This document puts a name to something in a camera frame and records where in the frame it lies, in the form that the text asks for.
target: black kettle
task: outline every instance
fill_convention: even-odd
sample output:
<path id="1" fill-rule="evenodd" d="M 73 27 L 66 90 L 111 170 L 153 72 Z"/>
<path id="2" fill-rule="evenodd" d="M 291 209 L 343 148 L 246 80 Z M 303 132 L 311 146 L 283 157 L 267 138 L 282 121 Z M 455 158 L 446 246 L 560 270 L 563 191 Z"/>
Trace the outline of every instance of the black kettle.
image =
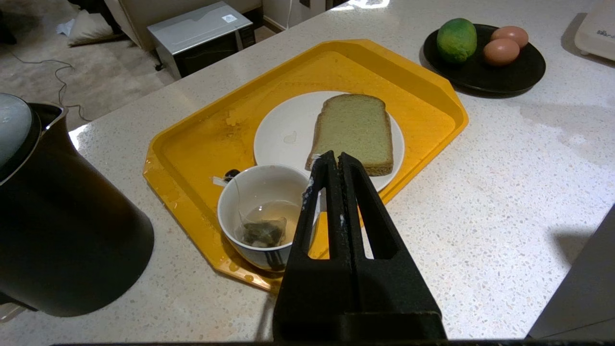
<path id="1" fill-rule="evenodd" d="M 98 310 L 153 246 L 147 216 L 75 150 L 61 108 L 0 94 L 0 304 Z"/>

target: tea bag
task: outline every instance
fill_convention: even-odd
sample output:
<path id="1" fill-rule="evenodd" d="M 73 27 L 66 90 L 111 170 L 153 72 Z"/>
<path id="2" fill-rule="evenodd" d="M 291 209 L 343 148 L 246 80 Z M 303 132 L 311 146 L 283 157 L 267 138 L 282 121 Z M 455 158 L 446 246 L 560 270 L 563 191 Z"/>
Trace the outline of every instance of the tea bag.
<path id="1" fill-rule="evenodd" d="M 254 247 L 275 247 L 285 238 L 286 218 L 244 223 L 241 241 Z"/>

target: yellow tray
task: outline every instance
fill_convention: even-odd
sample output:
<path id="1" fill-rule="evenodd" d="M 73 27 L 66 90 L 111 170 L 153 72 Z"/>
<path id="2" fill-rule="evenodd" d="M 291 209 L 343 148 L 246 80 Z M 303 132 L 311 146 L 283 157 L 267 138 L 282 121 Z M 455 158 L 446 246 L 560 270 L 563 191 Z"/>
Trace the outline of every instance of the yellow tray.
<path id="1" fill-rule="evenodd" d="M 143 170 L 150 186 L 216 270 L 274 292 L 281 276 L 255 269 L 224 238 L 216 217 L 222 187 L 211 178 L 254 166 L 261 120 L 283 101 L 314 91 L 370 94 L 386 103 L 406 148 L 399 173 L 380 192 L 385 203 L 468 122 L 446 79 L 369 40 L 348 40 L 321 43 L 158 134 Z M 321 220 L 311 257 L 328 257 Z"/>

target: brown egg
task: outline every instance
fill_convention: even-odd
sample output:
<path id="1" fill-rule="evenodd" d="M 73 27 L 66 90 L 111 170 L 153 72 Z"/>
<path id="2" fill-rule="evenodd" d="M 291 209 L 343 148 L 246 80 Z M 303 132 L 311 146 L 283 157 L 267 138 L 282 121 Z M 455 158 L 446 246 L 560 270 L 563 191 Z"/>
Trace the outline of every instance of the brown egg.
<path id="1" fill-rule="evenodd" d="M 519 45 L 507 38 L 499 38 L 489 42 L 483 49 L 485 61 L 491 66 L 508 65 L 519 56 Z"/>
<path id="2" fill-rule="evenodd" d="M 518 26 L 502 26 L 491 34 L 492 41 L 499 38 L 509 38 L 515 41 L 519 48 L 525 47 L 530 39 L 528 33 Z"/>

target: silver microwave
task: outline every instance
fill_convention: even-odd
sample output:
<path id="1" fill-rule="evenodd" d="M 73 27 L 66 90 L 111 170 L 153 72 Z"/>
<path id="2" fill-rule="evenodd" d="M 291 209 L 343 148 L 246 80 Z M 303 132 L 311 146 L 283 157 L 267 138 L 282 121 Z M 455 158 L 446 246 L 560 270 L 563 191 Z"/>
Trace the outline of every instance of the silver microwave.
<path id="1" fill-rule="evenodd" d="M 252 22 L 223 1 L 148 26 L 156 52 L 180 79 L 256 43 Z"/>

